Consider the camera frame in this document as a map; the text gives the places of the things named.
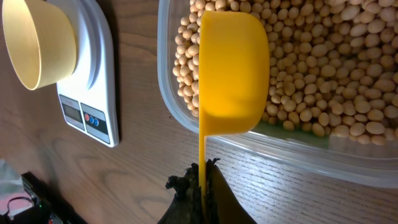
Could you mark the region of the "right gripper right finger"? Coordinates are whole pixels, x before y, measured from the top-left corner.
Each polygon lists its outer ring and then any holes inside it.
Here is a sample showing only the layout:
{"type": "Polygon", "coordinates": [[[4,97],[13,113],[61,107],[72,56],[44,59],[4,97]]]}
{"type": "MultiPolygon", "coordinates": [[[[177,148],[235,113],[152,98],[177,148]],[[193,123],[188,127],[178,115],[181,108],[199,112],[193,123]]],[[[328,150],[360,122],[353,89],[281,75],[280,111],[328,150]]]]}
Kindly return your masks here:
{"type": "Polygon", "coordinates": [[[208,223],[256,224],[238,202],[226,179],[216,165],[218,158],[206,162],[207,193],[205,196],[208,223]]]}

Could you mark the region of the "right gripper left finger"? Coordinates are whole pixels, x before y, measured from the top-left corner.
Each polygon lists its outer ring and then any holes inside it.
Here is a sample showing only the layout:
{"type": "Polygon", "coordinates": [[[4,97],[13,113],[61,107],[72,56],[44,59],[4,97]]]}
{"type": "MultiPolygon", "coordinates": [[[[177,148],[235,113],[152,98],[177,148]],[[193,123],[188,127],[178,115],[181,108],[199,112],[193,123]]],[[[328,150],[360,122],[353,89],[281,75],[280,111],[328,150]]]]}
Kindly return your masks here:
{"type": "Polygon", "coordinates": [[[174,198],[158,224],[201,224],[201,188],[198,183],[198,164],[192,163],[182,177],[171,175],[165,185],[174,189],[174,198]]]}

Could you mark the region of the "white digital kitchen scale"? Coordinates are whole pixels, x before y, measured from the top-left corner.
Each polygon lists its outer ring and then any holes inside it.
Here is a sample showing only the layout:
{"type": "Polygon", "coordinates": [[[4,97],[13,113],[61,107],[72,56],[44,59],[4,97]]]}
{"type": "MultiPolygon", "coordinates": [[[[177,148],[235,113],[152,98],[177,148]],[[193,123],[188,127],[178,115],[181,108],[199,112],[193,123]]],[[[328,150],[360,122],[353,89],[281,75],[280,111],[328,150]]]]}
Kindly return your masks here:
{"type": "Polygon", "coordinates": [[[78,56],[72,75],[57,82],[66,123],[114,147],[119,143],[114,47],[108,21],[95,0],[50,0],[68,17],[78,56]]]}

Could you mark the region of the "yellow measuring scoop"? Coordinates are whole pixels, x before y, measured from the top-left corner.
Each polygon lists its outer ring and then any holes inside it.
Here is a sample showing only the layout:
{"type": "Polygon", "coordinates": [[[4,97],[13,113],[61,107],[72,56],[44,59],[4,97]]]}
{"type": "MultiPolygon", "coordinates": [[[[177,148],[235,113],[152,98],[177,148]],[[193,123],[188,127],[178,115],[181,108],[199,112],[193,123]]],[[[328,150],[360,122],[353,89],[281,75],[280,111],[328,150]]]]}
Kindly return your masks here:
{"type": "Polygon", "coordinates": [[[267,34],[253,15],[206,11],[199,52],[198,181],[206,193],[206,139],[252,130],[266,106],[270,75],[267,34]]]}

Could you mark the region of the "yellow bowl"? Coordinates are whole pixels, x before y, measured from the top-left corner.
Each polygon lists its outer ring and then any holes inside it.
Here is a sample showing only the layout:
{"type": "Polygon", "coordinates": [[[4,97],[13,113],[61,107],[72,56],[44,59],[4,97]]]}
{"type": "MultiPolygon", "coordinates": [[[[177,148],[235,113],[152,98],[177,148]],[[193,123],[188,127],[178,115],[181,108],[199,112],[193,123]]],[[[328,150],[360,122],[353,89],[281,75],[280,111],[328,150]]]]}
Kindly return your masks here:
{"type": "Polygon", "coordinates": [[[28,90],[73,73],[76,38],[68,17],[57,6],[41,0],[3,0],[2,28],[12,66],[28,90]]]}

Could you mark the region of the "clear plastic container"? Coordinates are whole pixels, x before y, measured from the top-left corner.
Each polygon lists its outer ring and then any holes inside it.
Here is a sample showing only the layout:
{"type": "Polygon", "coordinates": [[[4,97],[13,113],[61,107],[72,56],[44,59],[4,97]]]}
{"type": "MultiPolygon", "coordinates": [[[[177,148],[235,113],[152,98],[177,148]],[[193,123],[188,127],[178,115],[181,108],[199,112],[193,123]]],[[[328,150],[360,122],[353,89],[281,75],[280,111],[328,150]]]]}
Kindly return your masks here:
{"type": "MultiPolygon", "coordinates": [[[[157,68],[159,88],[167,108],[182,126],[197,133],[198,119],[178,95],[179,85],[172,73],[177,28],[189,12],[188,1],[160,1],[157,68]]],[[[319,138],[301,130],[286,131],[265,122],[248,133],[218,136],[216,140],[310,172],[373,187],[397,188],[397,141],[388,141],[383,146],[360,144],[351,138],[319,138]]]]}

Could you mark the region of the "soybeans pile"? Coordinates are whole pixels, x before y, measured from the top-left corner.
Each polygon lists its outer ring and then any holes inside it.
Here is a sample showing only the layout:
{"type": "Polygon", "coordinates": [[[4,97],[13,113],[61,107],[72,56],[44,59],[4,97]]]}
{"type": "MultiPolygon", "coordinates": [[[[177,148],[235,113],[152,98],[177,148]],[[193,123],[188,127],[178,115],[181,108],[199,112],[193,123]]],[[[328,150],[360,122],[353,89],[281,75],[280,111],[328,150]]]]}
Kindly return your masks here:
{"type": "Polygon", "coordinates": [[[269,40],[265,122],[361,144],[397,139],[397,0],[190,0],[189,8],[172,71],[192,115],[202,15],[245,12],[269,40]]]}

